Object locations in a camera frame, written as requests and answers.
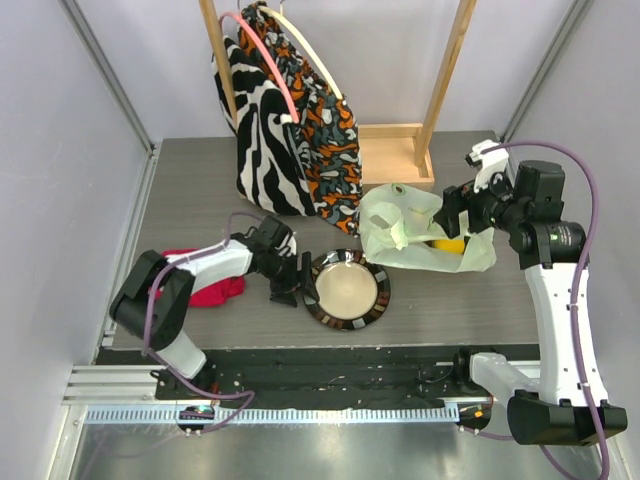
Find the yellow fake lemon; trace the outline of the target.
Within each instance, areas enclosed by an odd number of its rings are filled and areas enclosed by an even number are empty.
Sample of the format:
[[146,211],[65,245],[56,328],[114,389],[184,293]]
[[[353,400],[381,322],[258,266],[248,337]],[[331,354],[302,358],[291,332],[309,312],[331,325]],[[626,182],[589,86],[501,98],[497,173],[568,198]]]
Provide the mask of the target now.
[[462,255],[466,245],[467,242],[460,239],[439,239],[431,242],[432,248],[456,255]]

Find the beige plate with dark rim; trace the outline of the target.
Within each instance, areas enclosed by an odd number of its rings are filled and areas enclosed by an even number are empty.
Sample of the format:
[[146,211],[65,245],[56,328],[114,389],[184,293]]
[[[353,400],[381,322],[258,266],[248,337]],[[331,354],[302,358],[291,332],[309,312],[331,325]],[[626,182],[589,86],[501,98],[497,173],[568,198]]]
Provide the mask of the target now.
[[340,331],[363,329],[376,322],[391,301],[386,270],[356,249],[335,249],[311,263],[319,299],[305,295],[304,306],[313,319]]

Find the pale green plastic bag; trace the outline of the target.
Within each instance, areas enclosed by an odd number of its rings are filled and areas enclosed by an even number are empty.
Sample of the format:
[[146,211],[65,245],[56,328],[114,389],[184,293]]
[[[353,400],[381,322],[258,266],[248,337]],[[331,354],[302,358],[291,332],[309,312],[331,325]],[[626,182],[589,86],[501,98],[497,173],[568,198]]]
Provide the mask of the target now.
[[468,231],[468,214],[459,216],[465,240],[462,255],[431,247],[433,240],[450,239],[433,217],[440,196],[404,184],[386,184],[369,190],[359,205],[362,249],[371,263],[412,270],[444,273],[484,272],[496,263],[494,230]]

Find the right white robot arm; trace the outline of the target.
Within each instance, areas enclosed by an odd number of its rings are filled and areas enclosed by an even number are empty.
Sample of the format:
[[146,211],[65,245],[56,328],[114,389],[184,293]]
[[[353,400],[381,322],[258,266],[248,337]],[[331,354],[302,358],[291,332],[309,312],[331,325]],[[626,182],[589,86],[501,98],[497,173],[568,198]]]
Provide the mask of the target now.
[[558,164],[530,160],[509,180],[504,160],[472,160],[476,177],[443,192],[435,221],[448,236],[469,230],[504,231],[517,253],[531,292],[539,339],[539,379],[533,381],[503,355],[463,351],[451,380],[465,395],[481,388],[507,407],[512,437],[521,445],[591,446],[628,425],[626,411],[610,404],[598,372],[590,326],[571,321],[571,312],[588,312],[588,273],[579,266],[586,233],[562,220],[565,174]]

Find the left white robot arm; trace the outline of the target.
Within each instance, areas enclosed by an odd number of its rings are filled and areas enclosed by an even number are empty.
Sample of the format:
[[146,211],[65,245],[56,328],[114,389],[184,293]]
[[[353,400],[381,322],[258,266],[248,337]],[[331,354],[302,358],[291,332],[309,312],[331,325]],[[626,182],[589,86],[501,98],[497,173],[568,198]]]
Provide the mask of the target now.
[[266,216],[246,232],[228,233],[219,243],[177,255],[141,254],[109,307],[110,318],[142,340],[178,377],[190,398],[205,397],[213,385],[212,363],[187,335],[191,297],[220,281],[257,273],[269,280],[270,299],[295,307],[297,296],[319,298],[311,254],[298,253],[291,228]]

